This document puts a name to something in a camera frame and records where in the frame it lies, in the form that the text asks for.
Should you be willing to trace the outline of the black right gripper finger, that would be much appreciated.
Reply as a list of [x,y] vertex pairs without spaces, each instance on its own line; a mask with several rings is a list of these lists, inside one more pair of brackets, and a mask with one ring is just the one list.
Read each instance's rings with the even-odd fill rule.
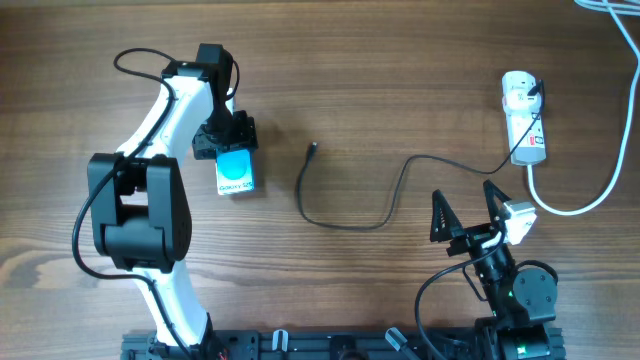
[[464,234],[464,228],[440,190],[432,193],[431,242],[445,242]]
[[491,180],[486,180],[483,183],[483,191],[490,221],[493,225],[498,225],[501,221],[498,205],[510,201],[511,198],[500,190]]

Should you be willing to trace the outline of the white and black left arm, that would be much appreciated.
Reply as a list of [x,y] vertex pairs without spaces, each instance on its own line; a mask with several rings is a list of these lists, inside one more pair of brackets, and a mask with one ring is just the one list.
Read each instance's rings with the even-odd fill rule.
[[124,359],[228,359],[196,297],[186,266],[192,217],[180,166],[186,155],[215,163],[220,195],[255,188],[255,120],[236,109],[239,65],[220,44],[200,44],[195,60],[169,58],[155,80],[159,96],[136,132],[113,153],[96,153],[87,167],[89,195],[77,215],[73,258],[91,277],[79,240],[91,220],[96,251],[112,260],[114,280],[141,290],[156,329],[123,337]]

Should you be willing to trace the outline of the smartphone with teal screen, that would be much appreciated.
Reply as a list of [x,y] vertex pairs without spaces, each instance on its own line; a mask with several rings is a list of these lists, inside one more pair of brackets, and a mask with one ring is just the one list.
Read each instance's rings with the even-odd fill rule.
[[250,151],[241,149],[218,155],[216,180],[219,195],[253,191],[255,186]]

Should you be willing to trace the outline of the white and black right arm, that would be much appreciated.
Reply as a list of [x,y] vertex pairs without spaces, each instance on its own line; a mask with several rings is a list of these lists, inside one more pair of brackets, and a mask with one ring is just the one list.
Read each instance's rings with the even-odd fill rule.
[[[561,331],[556,319],[559,276],[539,260],[516,262],[509,250],[518,245],[537,219],[528,201],[515,201],[493,182],[483,183],[489,221],[462,225],[442,191],[432,193],[430,240],[447,242],[447,255],[466,254],[467,261],[445,268],[418,290],[414,316],[430,359],[563,359]],[[470,328],[429,330],[421,318],[421,301],[432,284],[446,275],[472,267],[480,288],[476,297],[489,305],[491,315]]]

